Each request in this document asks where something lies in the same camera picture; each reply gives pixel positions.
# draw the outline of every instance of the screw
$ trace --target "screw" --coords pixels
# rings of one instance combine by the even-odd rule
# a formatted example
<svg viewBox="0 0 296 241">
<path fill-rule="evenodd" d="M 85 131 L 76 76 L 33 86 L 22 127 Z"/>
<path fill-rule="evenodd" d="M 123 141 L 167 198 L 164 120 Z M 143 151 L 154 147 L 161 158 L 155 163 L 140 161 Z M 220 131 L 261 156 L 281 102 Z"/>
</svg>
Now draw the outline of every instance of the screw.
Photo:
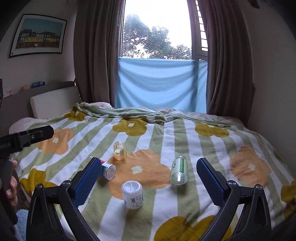
<svg viewBox="0 0 296 241">
<path fill-rule="evenodd" d="M 42 186 L 43 186 L 42 184 L 37 184 L 35 188 L 38 190 L 38 189 L 42 188 Z"/>
<path fill-rule="evenodd" d="M 230 186 L 235 186 L 237 183 L 235 181 L 230 180 L 230 181 L 228 181 L 228 184 Z"/>
<path fill-rule="evenodd" d="M 62 182 L 63 186 L 69 186 L 70 184 L 71 184 L 71 182 L 69 180 Z"/>
<path fill-rule="evenodd" d="M 263 187 L 262 187 L 260 184 L 257 184 L 257 185 L 256 185 L 256 188 L 257 188 L 258 190 L 262 190 L 262 189 L 263 189 Z"/>
</svg>

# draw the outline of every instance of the window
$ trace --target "window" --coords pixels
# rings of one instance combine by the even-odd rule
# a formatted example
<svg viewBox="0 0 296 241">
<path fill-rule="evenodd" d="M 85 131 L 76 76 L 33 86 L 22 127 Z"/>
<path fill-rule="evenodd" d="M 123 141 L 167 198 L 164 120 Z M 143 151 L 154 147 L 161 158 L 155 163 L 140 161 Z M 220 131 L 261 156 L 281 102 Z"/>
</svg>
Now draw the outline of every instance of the window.
<svg viewBox="0 0 296 241">
<path fill-rule="evenodd" d="M 122 57 L 198 60 L 207 50 L 197 1 L 126 0 Z"/>
</svg>

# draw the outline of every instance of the curtain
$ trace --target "curtain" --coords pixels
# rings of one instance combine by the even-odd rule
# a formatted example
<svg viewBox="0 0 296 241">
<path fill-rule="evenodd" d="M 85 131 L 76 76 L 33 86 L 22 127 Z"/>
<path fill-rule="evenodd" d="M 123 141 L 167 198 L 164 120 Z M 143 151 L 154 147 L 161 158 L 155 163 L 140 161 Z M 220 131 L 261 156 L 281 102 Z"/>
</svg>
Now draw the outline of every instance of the curtain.
<svg viewBox="0 0 296 241">
<path fill-rule="evenodd" d="M 239 118 L 247 125 L 252 105 L 249 37 L 236 0 L 198 0 L 208 51 L 207 113 Z"/>
<path fill-rule="evenodd" d="M 75 81 L 83 101 L 115 106 L 124 0 L 81 0 L 74 30 Z"/>
<path fill-rule="evenodd" d="M 206 113 L 207 61 L 119 58 L 116 108 Z"/>
</svg>

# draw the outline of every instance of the painting of houses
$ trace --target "painting of houses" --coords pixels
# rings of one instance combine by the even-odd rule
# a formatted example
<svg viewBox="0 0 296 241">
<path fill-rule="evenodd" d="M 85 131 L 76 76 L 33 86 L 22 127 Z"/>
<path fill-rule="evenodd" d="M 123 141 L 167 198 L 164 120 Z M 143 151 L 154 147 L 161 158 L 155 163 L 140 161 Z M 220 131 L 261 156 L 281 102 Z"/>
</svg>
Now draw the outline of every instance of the painting of houses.
<svg viewBox="0 0 296 241">
<path fill-rule="evenodd" d="M 10 57 L 34 53 L 62 53 L 67 21 L 43 15 L 23 15 Z"/>
</svg>

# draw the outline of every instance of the headboard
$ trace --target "headboard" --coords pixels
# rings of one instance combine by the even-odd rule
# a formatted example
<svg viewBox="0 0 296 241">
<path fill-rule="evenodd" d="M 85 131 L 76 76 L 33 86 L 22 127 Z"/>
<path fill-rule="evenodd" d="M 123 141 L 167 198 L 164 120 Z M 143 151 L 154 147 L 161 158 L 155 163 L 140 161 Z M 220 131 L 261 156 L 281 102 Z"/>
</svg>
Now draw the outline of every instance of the headboard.
<svg viewBox="0 0 296 241">
<path fill-rule="evenodd" d="M 34 117 L 30 98 L 48 91 L 74 86 L 73 81 L 49 82 L 44 86 L 21 91 L 3 99 L 0 109 L 0 136 L 8 135 L 9 127 L 25 117 Z"/>
</svg>

